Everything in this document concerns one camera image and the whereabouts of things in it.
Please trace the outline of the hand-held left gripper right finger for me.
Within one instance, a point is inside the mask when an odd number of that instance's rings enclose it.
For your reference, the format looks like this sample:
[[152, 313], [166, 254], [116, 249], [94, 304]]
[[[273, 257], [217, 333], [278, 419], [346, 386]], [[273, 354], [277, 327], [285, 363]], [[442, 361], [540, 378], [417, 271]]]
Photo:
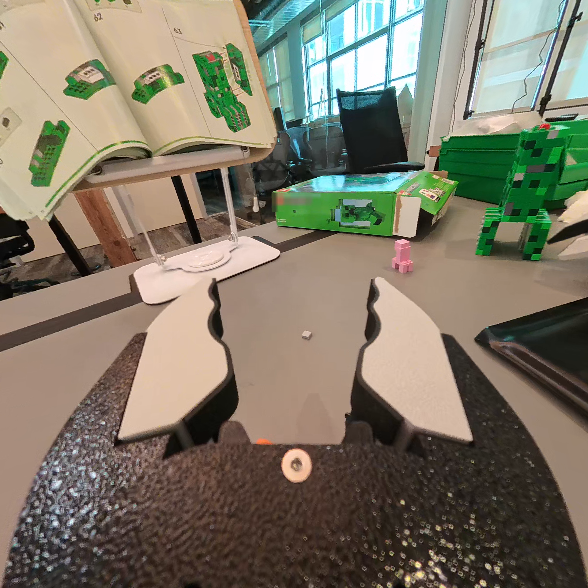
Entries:
[[473, 433], [440, 329], [383, 277], [371, 280], [365, 342], [350, 396], [350, 419], [374, 439], [409, 448], [419, 436], [464, 445]]

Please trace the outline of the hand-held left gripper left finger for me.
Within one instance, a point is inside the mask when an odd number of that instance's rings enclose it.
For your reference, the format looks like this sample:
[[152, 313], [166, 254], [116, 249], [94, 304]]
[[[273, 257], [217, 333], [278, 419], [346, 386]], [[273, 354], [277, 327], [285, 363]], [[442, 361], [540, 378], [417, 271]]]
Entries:
[[181, 448], [219, 441], [238, 407], [215, 278], [199, 280], [151, 323], [117, 439], [172, 435]]

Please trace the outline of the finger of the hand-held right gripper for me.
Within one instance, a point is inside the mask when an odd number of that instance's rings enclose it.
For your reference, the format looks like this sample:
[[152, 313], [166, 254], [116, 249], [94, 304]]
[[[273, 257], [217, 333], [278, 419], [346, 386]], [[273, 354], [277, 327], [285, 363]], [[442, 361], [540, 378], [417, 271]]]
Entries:
[[577, 192], [565, 201], [562, 223], [573, 225], [587, 220], [587, 190]]
[[572, 240], [572, 243], [558, 254], [558, 259], [569, 261], [587, 258], [587, 219], [566, 224], [562, 230], [548, 239], [548, 244], [559, 243], [569, 239]]

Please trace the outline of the pink lego pig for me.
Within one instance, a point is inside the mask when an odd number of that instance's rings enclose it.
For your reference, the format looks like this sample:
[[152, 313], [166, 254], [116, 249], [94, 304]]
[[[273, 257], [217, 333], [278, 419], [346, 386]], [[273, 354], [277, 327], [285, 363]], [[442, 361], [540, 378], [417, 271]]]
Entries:
[[392, 267], [400, 273], [413, 271], [413, 261], [410, 257], [411, 244], [406, 239], [398, 239], [394, 243], [395, 256], [392, 259]]

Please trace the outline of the green lego creeper figure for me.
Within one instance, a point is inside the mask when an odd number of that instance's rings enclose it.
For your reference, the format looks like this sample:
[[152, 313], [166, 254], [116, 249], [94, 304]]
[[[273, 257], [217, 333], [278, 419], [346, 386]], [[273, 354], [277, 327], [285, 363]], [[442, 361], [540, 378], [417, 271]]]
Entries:
[[522, 224], [519, 248], [527, 261], [541, 259], [552, 221], [545, 201], [559, 183], [569, 125], [542, 123], [521, 131], [500, 203], [487, 208], [475, 253], [489, 256], [501, 224]]

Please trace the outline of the green lego set box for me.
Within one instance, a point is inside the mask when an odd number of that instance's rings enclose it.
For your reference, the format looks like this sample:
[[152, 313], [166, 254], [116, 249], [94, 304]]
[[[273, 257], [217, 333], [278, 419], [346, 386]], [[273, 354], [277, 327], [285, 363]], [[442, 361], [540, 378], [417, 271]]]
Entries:
[[442, 218], [458, 181], [445, 172], [324, 175], [273, 192], [278, 227], [413, 238]]

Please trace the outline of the open lego instruction booklet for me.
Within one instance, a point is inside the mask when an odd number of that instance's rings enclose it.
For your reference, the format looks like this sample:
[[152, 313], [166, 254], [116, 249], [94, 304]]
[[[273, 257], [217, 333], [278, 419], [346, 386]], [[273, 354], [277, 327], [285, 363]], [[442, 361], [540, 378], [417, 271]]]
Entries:
[[239, 1], [1, 1], [1, 209], [51, 217], [99, 166], [276, 129]]

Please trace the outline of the black tray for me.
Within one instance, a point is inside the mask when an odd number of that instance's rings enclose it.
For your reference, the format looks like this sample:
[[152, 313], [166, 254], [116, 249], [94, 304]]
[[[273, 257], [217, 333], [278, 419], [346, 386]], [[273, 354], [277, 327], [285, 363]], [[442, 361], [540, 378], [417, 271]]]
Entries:
[[474, 340], [587, 417], [587, 298], [486, 327]]

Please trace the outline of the stack of green bins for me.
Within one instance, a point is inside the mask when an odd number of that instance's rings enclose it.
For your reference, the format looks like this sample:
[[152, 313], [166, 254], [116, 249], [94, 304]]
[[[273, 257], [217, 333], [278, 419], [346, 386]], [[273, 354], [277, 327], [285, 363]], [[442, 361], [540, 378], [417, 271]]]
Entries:
[[[566, 199], [587, 189], [587, 120], [558, 124], [570, 133], [559, 162], [558, 183], [545, 200], [548, 211], [563, 208]], [[498, 205], [519, 140], [520, 132], [443, 138], [439, 169], [458, 182], [456, 195]]]

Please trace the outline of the black light stand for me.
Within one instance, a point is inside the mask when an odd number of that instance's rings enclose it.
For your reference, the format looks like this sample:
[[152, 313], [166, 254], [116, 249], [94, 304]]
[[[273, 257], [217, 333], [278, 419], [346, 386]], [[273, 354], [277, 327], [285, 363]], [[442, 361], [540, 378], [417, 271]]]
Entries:
[[576, 23], [582, 18], [583, 11], [580, 10], [581, 3], [582, 3], [581, 1], [574, 1], [570, 16], [567, 19], [567, 24], [566, 24], [566, 27], [565, 27], [565, 30], [563, 33], [563, 37], [562, 37], [560, 47], [557, 52], [555, 61], [553, 62], [552, 70], [550, 72], [550, 76], [548, 78], [548, 82], [547, 82], [547, 85], [545, 88], [545, 93], [539, 102], [538, 114], [541, 119], [543, 119], [543, 116], [548, 108], [548, 105], [549, 105], [551, 99], [552, 99], [553, 87], [555, 85], [557, 74], [559, 72], [559, 69], [560, 69], [560, 66], [561, 66], [561, 63], [563, 60], [563, 56], [564, 56], [565, 50], [567, 48], [567, 45], [569, 43], [573, 28], [576, 25]]
[[485, 45], [485, 30], [486, 30], [486, 13], [488, 10], [488, 1], [481, 2], [481, 8], [479, 11], [479, 26], [477, 29], [477, 36], [476, 41], [474, 44], [474, 53], [472, 59], [472, 68], [470, 73], [470, 79], [467, 89], [466, 95], [466, 102], [465, 102], [465, 110], [463, 113], [462, 120], [468, 120], [474, 113], [472, 109], [473, 104], [473, 96], [474, 96], [474, 89], [476, 84], [477, 72], [479, 70], [479, 63], [481, 58], [481, 52]]

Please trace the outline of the black metal desk leg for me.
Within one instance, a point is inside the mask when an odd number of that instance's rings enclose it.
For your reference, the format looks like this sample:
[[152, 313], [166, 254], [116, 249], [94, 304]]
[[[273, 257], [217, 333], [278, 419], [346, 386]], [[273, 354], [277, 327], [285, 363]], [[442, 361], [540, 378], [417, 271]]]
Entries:
[[48, 226], [59, 245], [62, 247], [64, 253], [72, 262], [77, 273], [82, 277], [91, 275], [92, 269], [56, 215], [53, 215], [50, 220], [48, 220]]
[[192, 207], [187, 196], [187, 191], [183, 184], [182, 178], [179, 175], [171, 177], [174, 190], [176, 192], [185, 222], [187, 224], [187, 230], [189, 231], [190, 237], [195, 245], [202, 243], [202, 237], [192, 210]]

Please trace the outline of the black high-back office chair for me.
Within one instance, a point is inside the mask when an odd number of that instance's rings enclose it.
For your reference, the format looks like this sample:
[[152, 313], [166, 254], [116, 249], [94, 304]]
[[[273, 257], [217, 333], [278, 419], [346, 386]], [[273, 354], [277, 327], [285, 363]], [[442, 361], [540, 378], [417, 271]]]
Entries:
[[412, 172], [424, 164], [408, 160], [394, 88], [336, 90], [348, 156], [348, 173]]

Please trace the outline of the grey mesh office chair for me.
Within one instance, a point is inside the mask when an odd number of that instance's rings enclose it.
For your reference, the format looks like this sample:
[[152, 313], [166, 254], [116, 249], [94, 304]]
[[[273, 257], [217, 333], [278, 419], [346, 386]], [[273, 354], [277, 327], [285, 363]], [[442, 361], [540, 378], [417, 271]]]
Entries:
[[276, 148], [281, 149], [280, 145], [288, 147], [285, 165], [288, 172], [286, 180], [290, 185], [308, 180], [312, 176], [311, 152], [305, 143], [308, 131], [309, 127], [302, 125], [277, 132]]
[[348, 156], [341, 124], [310, 127], [305, 144], [311, 154], [310, 173], [315, 177], [348, 173]]

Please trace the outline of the brown wooden post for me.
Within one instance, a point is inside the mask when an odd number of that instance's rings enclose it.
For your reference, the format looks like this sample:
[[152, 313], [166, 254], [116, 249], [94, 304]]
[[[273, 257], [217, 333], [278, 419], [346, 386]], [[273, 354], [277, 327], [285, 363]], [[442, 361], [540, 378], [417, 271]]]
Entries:
[[103, 189], [77, 190], [73, 193], [84, 216], [102, 246], [110, 267], [137, 261], [118, 218]]

